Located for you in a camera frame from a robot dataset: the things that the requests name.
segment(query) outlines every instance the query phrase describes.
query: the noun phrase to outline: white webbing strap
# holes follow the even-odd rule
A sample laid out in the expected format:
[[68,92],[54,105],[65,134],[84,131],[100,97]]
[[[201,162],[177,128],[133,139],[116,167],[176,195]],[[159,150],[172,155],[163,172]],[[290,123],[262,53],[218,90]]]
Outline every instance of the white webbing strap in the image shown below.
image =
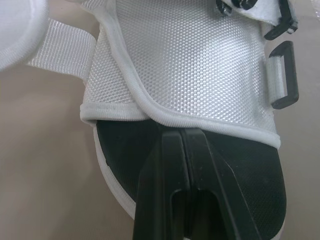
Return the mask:
[[272,56],[266,61],[269,103],[283,98],[285,94],[281,56]]
[[42,45],[26,64],[86,81],[95,47],[90,33],[50,19]]

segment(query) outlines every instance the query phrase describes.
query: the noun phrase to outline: textured white fabric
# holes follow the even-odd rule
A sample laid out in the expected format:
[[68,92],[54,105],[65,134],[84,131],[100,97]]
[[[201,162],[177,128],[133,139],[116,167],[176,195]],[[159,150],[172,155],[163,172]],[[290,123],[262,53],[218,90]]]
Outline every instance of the textured white fabric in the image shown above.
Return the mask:
[[0,71],[26,59],[48,27],[47,0],[0,1]]
[[50,19],[41,47],[26,64],[87,80],[96,47],[88,32]]
[[278,148],[259,23],[208,8],[205,0],[109,0],[93,13],[152,119]]
[[270,57],[266,62],[269,103],[283,98],[285,94],[282,62],[280,56]]
[[278,25],[281,18],[279,8],[279,0],[258,0],[256,4],[249,10],[237,8],[232,4],[232,0],[223,0],[226,4],[233,8],[234,11],[255,20],[265,23]]
[[103,27],[97,40],[92,67],[86,84],[80,117],[95,120],[137,121],[147,119],[135,103],[121,71],[111,55]]

